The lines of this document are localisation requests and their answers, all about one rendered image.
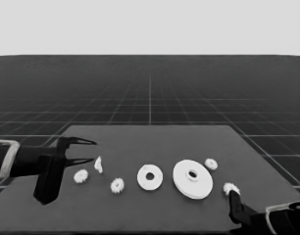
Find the small white T-shaped piece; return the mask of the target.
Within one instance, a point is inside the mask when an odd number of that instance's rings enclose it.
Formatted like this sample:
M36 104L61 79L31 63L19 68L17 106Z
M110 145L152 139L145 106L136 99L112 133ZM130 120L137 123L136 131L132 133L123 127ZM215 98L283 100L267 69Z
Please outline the small white T-shaped piece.
M98 157L94 163L94 168L99 172L103 172L102 159Z

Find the small white gear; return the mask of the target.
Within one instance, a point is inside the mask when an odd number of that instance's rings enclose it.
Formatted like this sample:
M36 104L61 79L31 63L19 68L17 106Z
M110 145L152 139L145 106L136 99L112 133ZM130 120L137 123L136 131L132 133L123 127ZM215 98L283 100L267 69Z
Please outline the small white gear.
M240 193L239 188L233 183L227 182L223 187L224 193L228 196L230 191L234 191L237 194Z
M207 159L205 161L205 166L210 170L216 170L218 168L218 163L214 159Z
M121 178L116 178L111 183L111 191L114 194L120 194L125 188L125 183Z
M74 175L74 181L77 184L84 183L88 178L88 171L85 169L81 169L77 171Z

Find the large thick white disc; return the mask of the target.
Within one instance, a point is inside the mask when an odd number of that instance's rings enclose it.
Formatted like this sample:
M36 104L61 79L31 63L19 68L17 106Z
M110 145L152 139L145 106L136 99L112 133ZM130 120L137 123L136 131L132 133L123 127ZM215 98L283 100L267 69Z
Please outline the large thick white disc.
M209 171L193 160L175 164L173 181L178 191L193 200L202 200L213 190L214 181Z

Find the white round carrier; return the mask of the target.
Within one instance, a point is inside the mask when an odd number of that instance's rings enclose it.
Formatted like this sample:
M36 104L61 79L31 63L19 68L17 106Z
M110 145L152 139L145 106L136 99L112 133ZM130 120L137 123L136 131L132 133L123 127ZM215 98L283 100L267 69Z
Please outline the white round carrier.
M163 173L154 164L145 164L137 173L138 185L146 191L157 190L163 183Z

